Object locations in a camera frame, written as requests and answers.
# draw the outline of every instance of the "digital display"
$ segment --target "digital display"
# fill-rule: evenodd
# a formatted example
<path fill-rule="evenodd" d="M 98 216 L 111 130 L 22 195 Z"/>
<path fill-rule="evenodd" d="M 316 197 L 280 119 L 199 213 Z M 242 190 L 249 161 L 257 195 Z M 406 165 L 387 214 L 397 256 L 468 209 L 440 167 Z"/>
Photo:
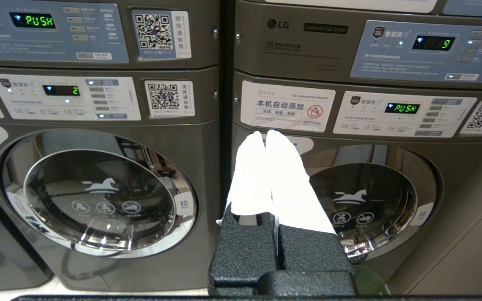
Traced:
<path fill-rule="evenodd" d="M 16 27 L 55 28 L 53 17 L 48 13 L 11 12 L 10 18 Z"/>
<path fill-rule="evenodd" d="M 412 49 L 449 51 L 455 42 L 449 36 L 417 36 Z"/>
<path fill-rule="evenodd" d="M 398 114 L 416 114 L 419 110 L 419 105 L 413 103 L 388 103 L 384 113 L 398 113 Z"/>
<path fill-rule="evenodd" d="M 44 93 L 48 96 L 54 97 L 78 97 L 81 96 L 79 93 L 78 86 L 51 86 L 49 84 L 43 84 Z"/>

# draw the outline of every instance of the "floor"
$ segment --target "floor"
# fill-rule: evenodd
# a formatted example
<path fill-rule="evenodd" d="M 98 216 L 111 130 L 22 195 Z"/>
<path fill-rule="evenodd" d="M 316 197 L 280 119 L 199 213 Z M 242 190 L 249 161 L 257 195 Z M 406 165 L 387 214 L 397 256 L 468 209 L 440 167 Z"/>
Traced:
<path fill-rule="evenodd" d="M 184 291 L 161 291 L 161 292 L 139 292 L 139 293 L 115 293 L 104 291 L 79 291 L 67 289 L 57 277 L 34 289 L 0 291 L 0 301 L 10 301 L 15 297 L 25 295 L 124 295 L 124 296 L 145 296 L 145 295 L 169 295 L 169 296 L 206 296 L 207 289 L 184 290 Z"/>

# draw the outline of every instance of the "lg logo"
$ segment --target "lg logo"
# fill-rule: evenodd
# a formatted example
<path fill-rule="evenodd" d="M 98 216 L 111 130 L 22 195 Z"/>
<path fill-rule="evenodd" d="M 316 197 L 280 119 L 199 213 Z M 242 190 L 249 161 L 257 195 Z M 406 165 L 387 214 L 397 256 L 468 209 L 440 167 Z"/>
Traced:
<path fill-rule="evenodd" d="M 278 28 L 285 28 L 285 29 L 288 29 L 289 28 L 289 22 L 282 22 L 282 21 L 276 21 L 275 19 L 269 19 L 269 21 L 267 21 L 267 27 L 269 27 L 269 29 L 275 29 L 276 26 L 278 26 Z"/>

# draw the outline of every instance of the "washer door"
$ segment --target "washer door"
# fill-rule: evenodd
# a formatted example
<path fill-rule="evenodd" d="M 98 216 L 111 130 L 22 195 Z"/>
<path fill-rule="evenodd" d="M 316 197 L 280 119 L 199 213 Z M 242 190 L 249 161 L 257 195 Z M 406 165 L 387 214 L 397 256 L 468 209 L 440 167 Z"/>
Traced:
<path fill-rule="evenodd" d="M 425 222 L 436 201 L 432 169 L 402 148 L 350 145 L 304 156 L 303 162 L 353 261 L 402 244 Z"/>
<path fill-rule="evenodd" d="M 185 176 L 139 143 L 86 130 L 23 139 L 2 180 L 17 213 L 44 236 L 90 255 L 136 258 L 180 243 L 195 222 Z"/>

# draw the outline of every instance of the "green object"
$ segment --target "green object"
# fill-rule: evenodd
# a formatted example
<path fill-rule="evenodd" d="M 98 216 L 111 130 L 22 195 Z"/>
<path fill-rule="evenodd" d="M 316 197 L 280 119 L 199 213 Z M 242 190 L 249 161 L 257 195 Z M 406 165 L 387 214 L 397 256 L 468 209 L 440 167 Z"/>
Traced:
<path fill-rule="evenodd" d="M 384 281 L 375 271 L 363 265 L 354 265 L 356 288 L 361 296 L 388 296 Z"/>

